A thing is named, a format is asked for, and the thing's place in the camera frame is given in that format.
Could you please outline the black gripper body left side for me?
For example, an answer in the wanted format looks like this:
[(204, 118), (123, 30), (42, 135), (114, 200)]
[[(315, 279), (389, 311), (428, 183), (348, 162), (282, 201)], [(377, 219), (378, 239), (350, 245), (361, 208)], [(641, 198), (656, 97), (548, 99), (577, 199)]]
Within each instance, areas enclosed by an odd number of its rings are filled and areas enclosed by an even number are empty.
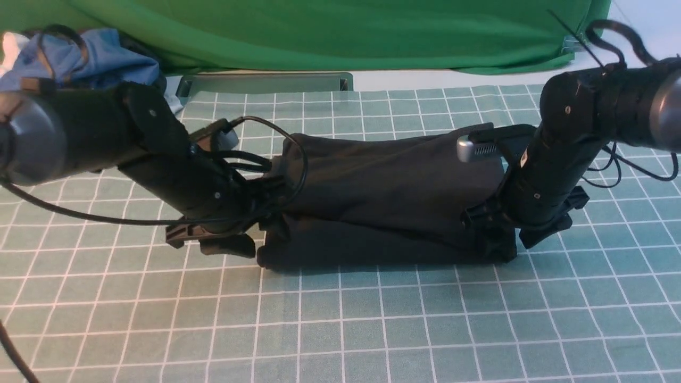
[(291, 187), (282, 176), (245, 179), (202, 151), (185, 157), (148, 154), (119, 170), (183, 215), (165, 229), (166, 242), (174, 248), (209, 236), (247, 235), (254, 225), (290, 238), (279, 203)]

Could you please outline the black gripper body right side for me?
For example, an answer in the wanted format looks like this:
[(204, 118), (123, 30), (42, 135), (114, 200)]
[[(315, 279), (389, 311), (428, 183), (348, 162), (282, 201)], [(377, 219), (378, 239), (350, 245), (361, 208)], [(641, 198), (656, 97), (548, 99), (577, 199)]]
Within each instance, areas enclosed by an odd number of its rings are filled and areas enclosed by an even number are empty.
[(501, 184), (483, 203), (467, 208), (467, 228), (540, 229), (586, 203), (572, 190), (607, 143), (594, 134), (552, 132), (531, 124), (484, 126), (467, 134), (472, 141), (494, 141), (508, 163)]

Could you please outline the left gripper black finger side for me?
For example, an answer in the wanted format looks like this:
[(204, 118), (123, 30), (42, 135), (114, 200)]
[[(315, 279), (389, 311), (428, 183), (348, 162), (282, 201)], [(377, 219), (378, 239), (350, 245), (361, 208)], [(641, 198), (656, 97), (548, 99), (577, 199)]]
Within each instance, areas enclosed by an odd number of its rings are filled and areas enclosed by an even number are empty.
[(200, 250), (204, 255), (236, 255), (244, 259), (254, 259), (257, 255), (253, 238), (246, 234), (201, 238)]

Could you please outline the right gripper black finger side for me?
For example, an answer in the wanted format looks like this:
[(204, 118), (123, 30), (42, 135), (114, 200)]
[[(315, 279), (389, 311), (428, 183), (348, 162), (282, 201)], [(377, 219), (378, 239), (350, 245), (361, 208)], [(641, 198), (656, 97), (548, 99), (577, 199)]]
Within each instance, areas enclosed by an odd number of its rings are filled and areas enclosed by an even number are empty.
[(511, 262), (517, 256), (515, 228), (476, 228), (476, 262)]
[(571, 228), (572, 218), (569, 215), (563, 215), (556, 218), (544, 228), (540, 229), (521, 229), (519, 238), (526, 249), (531, 249), (540, 244), (548, 237)]

